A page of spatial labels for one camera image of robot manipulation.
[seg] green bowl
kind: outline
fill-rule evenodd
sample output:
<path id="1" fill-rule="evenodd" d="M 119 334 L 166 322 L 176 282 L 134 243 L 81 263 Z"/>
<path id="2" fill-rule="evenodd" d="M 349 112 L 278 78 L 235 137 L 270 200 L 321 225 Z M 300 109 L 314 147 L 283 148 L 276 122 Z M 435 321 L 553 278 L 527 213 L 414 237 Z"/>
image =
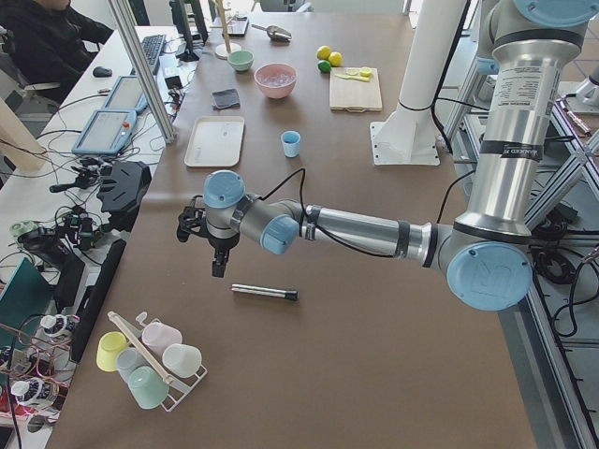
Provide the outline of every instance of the green bowl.
<path id="1" fill-rule="evenodd" d="M 252 66 L 254 55 L 248 50 L 237 50 L 231 52 L 226 59 L 237 72 L 244 72 Z"/>

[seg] blue joint cap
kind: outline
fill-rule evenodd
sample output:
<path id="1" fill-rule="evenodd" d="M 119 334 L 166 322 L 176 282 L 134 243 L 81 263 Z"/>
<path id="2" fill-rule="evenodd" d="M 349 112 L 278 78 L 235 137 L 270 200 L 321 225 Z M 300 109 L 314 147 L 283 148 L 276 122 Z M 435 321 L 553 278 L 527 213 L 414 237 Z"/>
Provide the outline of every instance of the blue joint cap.
<path id="1" fill-rule="evenodd" d="M 526 19 L 549 28 L 581 25 L 599 12 L 598 0 L 514 0 Z"/>
<path id="2" fill-rule="evenodd" d="M 454 295 L 481 311 L 501 311 L 520 302 L 532 281 L 526 255 L 501 242 L 464 248 L 447 268 L 447 283 Z"/>
<path id="3" fill-rule="evenodd" d="M 204 203 L 214 209 L 236 205 L 245 195 L 245 183 L 231 170 L 218 170 L 204 181 Z"/>
<path id="4" fill-rule="evenodd" d="M 476 56 L 476 70 L 483 75 L 497 75 L 499 73 L 499 63 L 493 58 Z"/>
<path id="5" fill-rule="evenodd" d="M 260 245 L 271 253 L 282 254 L 291 246 L 300 231 L 300 224 L 289 215 L 274 217 L 264 228 Z"/>

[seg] white bottle cap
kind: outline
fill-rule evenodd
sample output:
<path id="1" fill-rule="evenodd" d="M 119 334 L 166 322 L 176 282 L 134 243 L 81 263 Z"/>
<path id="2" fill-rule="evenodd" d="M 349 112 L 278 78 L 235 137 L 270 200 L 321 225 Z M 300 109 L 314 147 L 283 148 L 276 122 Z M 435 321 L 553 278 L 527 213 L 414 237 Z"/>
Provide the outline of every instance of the white bottle cap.
<path id="1" fill-rule="evenodd" d="M 29 391 L 29 383 L 26 381 L 17 381 L 10 387 L 12 396 L 24 396 Z"/>
<path id="2" fill-rule="evenodd" d="M 41 319 L 39 323 L 44 329 L 52 329 L 54 326 L 56 326 L 56 321 L 58 320 L 56 320 L 55 316 L 46 315 Z"/>

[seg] metal scoop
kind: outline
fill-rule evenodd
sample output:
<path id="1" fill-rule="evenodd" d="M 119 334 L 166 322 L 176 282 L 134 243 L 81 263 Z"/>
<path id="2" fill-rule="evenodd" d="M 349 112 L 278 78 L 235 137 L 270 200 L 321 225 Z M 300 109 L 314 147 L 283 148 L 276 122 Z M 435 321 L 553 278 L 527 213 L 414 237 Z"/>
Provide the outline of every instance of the metal scoop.
<path id="1" fill-rule="evenodd" d="M 252 26 L 254 28 L 257 28 L 258 30 L 266 31 L 266 34 L 270 37 L 271 40 L 291 42 L 291 33 L 279 26 L 271 25 L 265 28 L 263 26 L 256 25 L 255 23 L 252 23 Z"/>

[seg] brown table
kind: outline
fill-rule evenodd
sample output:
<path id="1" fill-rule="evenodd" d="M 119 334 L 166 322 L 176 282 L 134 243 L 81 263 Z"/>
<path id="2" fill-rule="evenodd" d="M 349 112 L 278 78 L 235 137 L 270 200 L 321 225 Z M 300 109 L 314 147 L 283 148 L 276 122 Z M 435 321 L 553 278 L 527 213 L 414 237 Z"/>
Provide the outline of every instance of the brown table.
<path id="1" fill-rule="evenodd" d="M 163 154 L 103 313 L 73 381 L 50 449 L 66 448 L 529 448 L 533 435 L 495 313 L 475 311 L 439 274 L 413 262 L 371 258 L 332 243 L 296 241 L 284 256 L 248 239 L 231 253 L 226 277 L 211 277 L 212 248 L 175 238 L 176 218 L 201 193 L 207 169 L 183 164 L 192 123 L 242 115 L 241 161 L 250 191 L 264 194 L 307 167 L 308 203 L 408 220 L 434 220 L 455 179 L 439 167 L 375 167 L 370 121 L 395 109 L 412 40 L 399 15 L 270 14 L 251 17 L 293 34 L 289 46 L 250 28 L 241 41 L 254 68 L 286 62 L 299 71 L 287 99 L 265 98 L 253 72 L 236 74 L 212 54 L 212 34 Z M 329 110 L 329 79 L 315 50 L 328 44 L 347 65 L 379 69 L 384 110 Z M 211 108 L 210 93 L 235 87 L 241 108 Z M 285 159 L 279 136 L 302 135 Z M 278 198 L 297 197 L 297 181 Z M 459 189 L 446 222 L 464 210 Z M 236 296 L 232 283 L 299 290 L 297 304 Z M 116 373 L 95 366 L 106 311 L 133 320 L 148 311 L 201 348 L 210 373 L 173 413 L 143 411 Z"/>

